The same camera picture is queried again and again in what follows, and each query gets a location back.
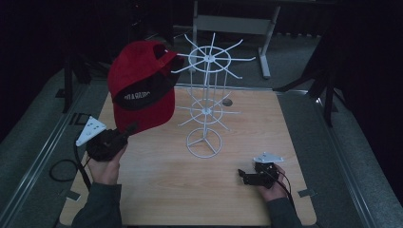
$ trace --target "wooden table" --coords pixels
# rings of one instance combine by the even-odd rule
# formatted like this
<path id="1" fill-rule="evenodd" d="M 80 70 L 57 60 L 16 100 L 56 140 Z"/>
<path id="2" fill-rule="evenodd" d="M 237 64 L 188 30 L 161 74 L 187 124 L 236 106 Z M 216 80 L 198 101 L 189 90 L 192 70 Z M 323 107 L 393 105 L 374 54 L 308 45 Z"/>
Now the wooden table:
<path id="1" fill-rule="evenodd" d="M 238 175 L 238 169 L 253 173 L 252 159 L 263 152 L 285 159 L 280 165 L 291 182 L 302 223 L 311 225 L 317 221 L 311 199 L 301 198 L 297 193 L 306 189 L 305 180 L 277 95 L 268 90 L 233 89 L 228 98 L 233 104 L 224 110 L 239 113 L 225 113 L 221 118 L 229 130 L 219 123 L 209 126 L 222 140 L 222 150 L 210 159 L 197 158 L 186 147 L 187 135 L 202 126 L 195 121 L 179 126 L 190 119 L 187 109 L 176 108 L 168 123 L 129 138 L 119 177 L 123 185 L 124 224 L 270 224 L 256 187 L 244 185 Z M 176 87 L 176 105 L 190 106 L 191 103 L 186 88 Z M 110 96 L 99 120 L 108 128 L 115 128 Z M 65 225 L 71 224 L 86 203 L 87 190 L 80 174 L 71 191 L 82 196 L 79 201 L 66 201 L 60 216 Z"/>

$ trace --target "white wire rack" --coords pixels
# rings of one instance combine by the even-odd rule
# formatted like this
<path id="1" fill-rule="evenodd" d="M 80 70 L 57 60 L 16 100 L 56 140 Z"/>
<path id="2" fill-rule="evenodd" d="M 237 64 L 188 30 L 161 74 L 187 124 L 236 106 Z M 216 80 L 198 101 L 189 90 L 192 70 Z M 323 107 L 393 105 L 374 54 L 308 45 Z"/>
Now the white wire rack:
<path id="1" fill-rule="evenodd" d="M 228 104 L 228 96 L 231 92 L 226 92 L 226 81 L 228 75 L 241 79 L 240 76 L 231 72 L 228 68 L 233 61 L 252 61 L 255 59 L 235 59 L 231 58 L 229 50 L 237 47 L 242 43 L 240 40 L 233 46 L 223 49 L 214 46 L 215 33 L 210 46 L 198 47 L 192 41 L 190 41 L 186 35 L 186 40 L 192 45 L 192 50 L 189 54 L 179 54 L 187 57 L 189 66 L 180 70 L 172 71 L 173 73 L 179 73 L 189 69 L 190 72 L 190 88 L 187 92 L 190 97 L 190 106 L 178 108 L 188 109 L 190 112 L 190 119 L 181 123 L 180 125 L 187 124 L 191 121 L 195 121 L 202 125 L 202 127 L 196 128 L 191 131 L 186 138 L 186 146 L 190 153 L 198 158 L 208 159 L 216 156 L 222 148 L 222 139 L 220 134 L 212 129 L 210 125 L 220 124 L 226 130 L 229 128 L 221 121 L 223 114 L 237 114 L 239 112 L 227 112 L 223 110 L 223 106 Z M 202 95 L 197 96 L 194 93 L 193 87 L 193 74 L 194 72 L 203 73 L 203 85 Z M 218 78 L 224 77 L 221 95 L 218 94 Z"/>

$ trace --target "gray carpet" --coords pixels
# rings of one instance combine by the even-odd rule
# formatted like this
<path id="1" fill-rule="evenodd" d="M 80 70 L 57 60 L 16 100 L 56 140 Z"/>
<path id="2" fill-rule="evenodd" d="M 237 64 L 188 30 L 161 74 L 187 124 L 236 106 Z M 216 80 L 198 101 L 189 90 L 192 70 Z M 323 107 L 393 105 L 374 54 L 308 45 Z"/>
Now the gray carpet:
<path id="1" fill-rule="evenodd" d="M 207 42 L 208 33 L 200 38 L 200 44 Z M 223 34 L 217 46 L 232 46 L 243 38 L 244 42 L 232 52 L 233 57 L 249 58 L 257 56 L 257 47 L 262 44 L 258 36 L 230 36 Z M 270 44 L 267 58 L 272 78 L 261 77 L 258 61 L 236 63 L 230 70 L 242 80 L 230 80 L 229 86 L 266 87 L 284 86 L 297 79 L 314 51 L 319 39 L 288 36 L 275 36 Z M 174 47 L 181 53 L 188 53 L 189 44 L 178 37 Z M 44 166 L 38 170 L 28 192 L 15 213 L 10 216 L 9 226 L 1 227 L 65 227 L 58 224 L 58 217 L 66 200 L 64 191 L 71 181 L 58 182 L 49 177 L 49 169 L 63 159 L 73 159 L 73 140 L 82 129 L 74 124 L 78 113 L 97 117 L 104 103 L 107 87 L 105 79 L 94 78 L 90 85 L 74 84 L 75 103 L 67 114 L 62 114 L 63 100 L 55 98 L 57 90 L 63 87 L 63 72 L 55 75 L 32 103 L 29 111 L 8 137 L 2 142 L 0 150 L 0 209 L 5 209 L 14 192 L 24 182 L 24 175 L 35 158 L 45 158 Z M 179 83 L 189 81 L 184 72 Z M 306 90 L 311 82 L 300 85 L 295 90 Z M 287 92 L 278 95 L 297 157 L 308 188 L 317 192 L 312 197 L 317 221 L 324 228 L 332 227 L 402 227 L 403 213 L 400 204 L 393 197 L 392 190 L 377 165 L 371 148 L 363 137 L 352 114 L 335 100 L 338 112 L 332 114 L 334 127 L 329 128 L 321 118 L 321 107 L 307 95 Z M 62 128 L 55 134 L 54 129 Z M 343 166 L 348 163 L 347 171 Z M 68 163 L 54 169 L 60 179 L 75 175 Z M 369 216 L 362 216 L 357 209 L 355 188 L 370 208 Z"/>

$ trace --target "black cable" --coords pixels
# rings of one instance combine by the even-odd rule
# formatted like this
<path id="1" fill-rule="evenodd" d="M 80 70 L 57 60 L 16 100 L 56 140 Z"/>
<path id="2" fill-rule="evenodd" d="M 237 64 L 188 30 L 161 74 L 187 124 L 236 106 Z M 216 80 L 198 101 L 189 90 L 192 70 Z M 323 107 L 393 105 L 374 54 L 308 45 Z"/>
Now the black cable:
<path id="1" fill-rule="evenodd" d="M 80 171 L 81 176 L 83 176 L 83 181 L 84 181 L 84 183 L 86 184 L 86 188 L 87 188 L 88 191 L 89 191 L 89 189 L 91 188 L 91 181 L 89 180 L 89 177 L 88 177 L 88 174 L 86 173 L 85 168 L 84 168 L 83 165 L 81 164 L 81 160 L 80 160 L 80 157 L 79 157 L 79 155 L 78 155 L 77 145 L 76 145 L 76 143 L 75 143 L 75 142 L 78 140 L 78 138 L 80 137 L 81 132 L 82 132 L 82 131 L 80 131 L 80 132 L 77 134 L 77 136 L 75 137 L 74 142 L 73 142 L 74 156 L 75 156 L 75 159 L 76 159 L 76 161 L 77 161 L 77 168 L 78 168 L 78 170 Z"/>
<path id="2" fill-rule="evenodd" d="M 53 164 L 53 165 L 50 167 L 50 170 L 49 170 L 49 175 L 50 175 L 50 177 L 51 177 L 54 181 L 58 181 L 58 182 L 74 181 L 75 176 L 72 177 L 72 178 L 69 178 L 69 179 L 58 179 L 58 178 L 56 178 L 56 177 L 53 175 L 53 169 L 54 169 L 58 164 L 60 164 L 60 163 L 62 163 L 62 162 L 70 162 L 70 163 L 72 163 L 72 164 L 74 165 L 75 172 L 77 172 L 78 167 L 77 167 L 76 162 L 73 161 L 73 160 L 65 159 L 65 160 L 60 160 L 60 161 L 56 162 L 55 164 Z"/>

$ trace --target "circular wire hoop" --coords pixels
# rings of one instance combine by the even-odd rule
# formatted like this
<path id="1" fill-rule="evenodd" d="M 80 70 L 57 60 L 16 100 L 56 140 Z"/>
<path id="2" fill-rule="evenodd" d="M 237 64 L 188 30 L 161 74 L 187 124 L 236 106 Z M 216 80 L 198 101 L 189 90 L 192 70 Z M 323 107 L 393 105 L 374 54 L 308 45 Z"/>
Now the circular wire hoop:
<path id="1" fill-rule="evenodd" d="M 215 124 L 222 118 L 222 106 L 220 102 L 217 102 L 214 99 L 208 99 L 210 103 L 212 103 L 211 107 L 202 106 L 201 108 L 196 108 L 195 105 L 200 105 L 201 102 L 205 102 L 204 99 L 199 99 L 192 104 L 192 108 L 190 108 L 190 116 L 192 119 L 199 124 Z M 210 116 L 211 121 L 207 121 L 206 116 Z"/>
<path id="2" fill-rule="evenodd" d="M 190 138 L 197 132 L 201 132 L 202 136 L 200 139 L 195 140 L 193 142 L 190 141 Z M 218 142 L 218 146 L 216 146 L 217 148 L 215 148 L 215 146 L 210 142 L 210 140 L 207 139 L 207 135 L 212 135 L 212 134 L 208 134 L 208 132 L 212 132 L 213 135 L 216 138 L 216 141 Z M 192 149 L 192 146 L 195 148 L 195 145 L 200 144 L 200 143 L 204 143 L 204 146 L 199 147 L 202 151 L 195 151 L 194 149 Z M 217 133 L 217 131 L 211 129 L 211 128 L 196 128 L 193 131 L 191 131 L 189 133 L 189 135 L 187 135 L 186 138 L 186 145 L 187 145 L 187 149 L 189 150 L 190 153 L 192 153 L 194 156 L 201 158 L 201 159 L 209 159 L 211 157 L 216 156 L 222 148 L 222 141 L 221 141 L 221 137 L 219 135 L 219 133 Z M 203 155 L 202 152 L 205 152 L 205 150 L 207 150 L 209 152 L 212 152 L 212 154 L 210 155 Z"/>

